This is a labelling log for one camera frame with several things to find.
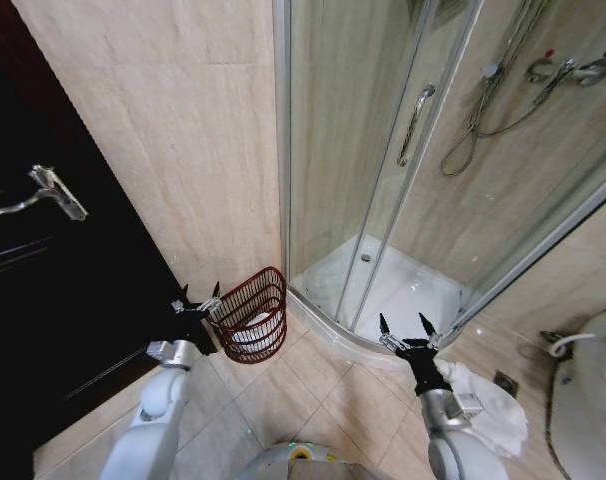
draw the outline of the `toilet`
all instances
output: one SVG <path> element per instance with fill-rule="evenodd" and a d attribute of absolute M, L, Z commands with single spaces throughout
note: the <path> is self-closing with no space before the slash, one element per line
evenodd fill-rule
<path fill-rule="evenodd" d="M 559 364 L 552 393 L 550 441 L 572 480 L 606 480 L 606 311 L 581 333 L 573 358 Z"/>

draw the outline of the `red wicker basket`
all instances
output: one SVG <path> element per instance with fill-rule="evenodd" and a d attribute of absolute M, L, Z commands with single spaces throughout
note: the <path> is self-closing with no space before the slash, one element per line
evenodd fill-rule
<path fill-rule="evenodd" d="M 232 360 L 258 363 L 285 340 L 285 278 L 267 267 L 221 298 L 208 322 Z"/>

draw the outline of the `towel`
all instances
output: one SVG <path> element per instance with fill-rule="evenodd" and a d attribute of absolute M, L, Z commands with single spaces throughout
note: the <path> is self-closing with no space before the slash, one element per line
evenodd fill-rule
<path fill-rule="evenodd" d="M 501 457 L 518 457 L 527 440 L 523 407 L 498 385 L 477 375 L 462 363 L 436 360 L 436 366 L 457 394 L 473 393 L 483 411 L 470 420 L 465 432 L 480 439 Z"/>

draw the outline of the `white shower base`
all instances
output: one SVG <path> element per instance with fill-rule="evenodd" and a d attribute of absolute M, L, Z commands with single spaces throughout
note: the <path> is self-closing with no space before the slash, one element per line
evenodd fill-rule
<path fill-rule="evenodd" d="M 336 314 L 355 244 L 356 237 L 353 237 L 292 281 L 299 292 L 332 318 Z M 350 329 L 355 325 L 355 334 L 376 343 L 380 336 L 379 313 L 383 313 L 392 333 L 400 338 L 425 338 L 419 312 L 433 323 L 437 331 L 442 332 L 449 327 L 456 318 L 462 299 L 467 298 L 464 287 L 389 246 L 363 311 L 354 321 L 379 247 L 380 242 L 368 236 L 357 253 L 350 285 L 338 315 L 339 323 Z M 361 260 L 362 254 L 371 255 L 372 262 Z"/>

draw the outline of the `door handle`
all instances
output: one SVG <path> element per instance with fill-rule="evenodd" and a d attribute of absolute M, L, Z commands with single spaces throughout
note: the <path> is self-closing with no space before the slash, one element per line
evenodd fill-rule
<path fill-rule="evenodd" d="M 23 200 L 16 205 L 0 207 L 0 215 L 20 212 L 43 198 L 51 198 L 58 203 L 59 207 L 61 207 L 72 220 L 80 222 L 85 220 L 85 217 L 87 217 L 87 210 L 85 210 L 83 205 L 74 198 L 72 192 L 68 190 L 58 175 L 54 173 L 53 168 L 33 165 L 32 170 L 28 172 L 28 175 L 40 188 L 30 198 Z"/>
<path fill-rule="evenodd" d="M 403 140 L 403 148 L 401 149 L 401 153 L 399 154 L 399 158 L 396 159 L 396 164 L 399 167 L 404 167 L 407 165 L 409 160 L 409 150 L 410 150 L 410 140 L 412 140 L 412 135 L 414 135 L 414 129 L 416 128 L 416 124 L 419 121 L 419 117 L 421 116 L 421 110 L 423 110 L 423 104 L 425 101 L 434 95 L 436 92 L 436 87 L 431 83 L 428 83 L 421 93 L 419 94 L 419 98 L 416 99 L 416 103 L 414 104 L 414 111 L 412 112 L 412 118 L 410 119 L 410 125 L 407 127 L 407 132 L 405 132 L 405 140 Z"/>

